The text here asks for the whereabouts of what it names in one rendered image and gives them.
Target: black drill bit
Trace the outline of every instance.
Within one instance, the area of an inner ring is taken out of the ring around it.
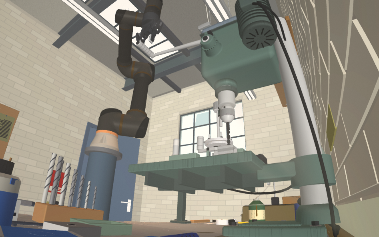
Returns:
[[[227,145],[230,145],[230,123],[226,123],[226,131],[227,131]]]

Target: white lever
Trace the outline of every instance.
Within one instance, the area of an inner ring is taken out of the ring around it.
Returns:
[[[127,203],[126,212],[131,212],[131,199],[128,199],[128,202],[122,202],[122,203]]]

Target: blue door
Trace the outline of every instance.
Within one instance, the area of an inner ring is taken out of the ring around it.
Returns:
[[[87,169],[88,155],[84,154],[86,147],[90,146],[96,135],[97,125],[90,122],[84,134],[83,145],[78,162],[77,181],[74,193],[73,206],[76,204],[78,195],[79,178],[85,175]],[[114,187],[110,203],[110,221],[131,221],[132,206],[134,204],[135,177],[136,174],[128,172],[131,164],[138,163],[140,150],[140,140],[137,138],[118,136],[119,152],[122,153],[122,160],[116,162]]]

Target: red sign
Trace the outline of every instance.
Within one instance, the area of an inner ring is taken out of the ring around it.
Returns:
[[[53,171],[52,173],[52,179],[50,180],[50,185],[49,185],[49,192],[51,193],[52,192],[52,186],[53,186],[53,179],[55,177],[55,172],[56,171]],[[62,189],[62,183],[63,183],[63,176],[64,176],[64,172],[62,172],[60,174],[60,180],[59,180],[59,187],[58,187],[58,194],[60,194],[60,190]]]

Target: door handle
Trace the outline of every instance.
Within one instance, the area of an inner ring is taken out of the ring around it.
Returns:
[[[126,212],[131,212],[131,199],[128,199],[128,202],[121,202],[126,203]]]

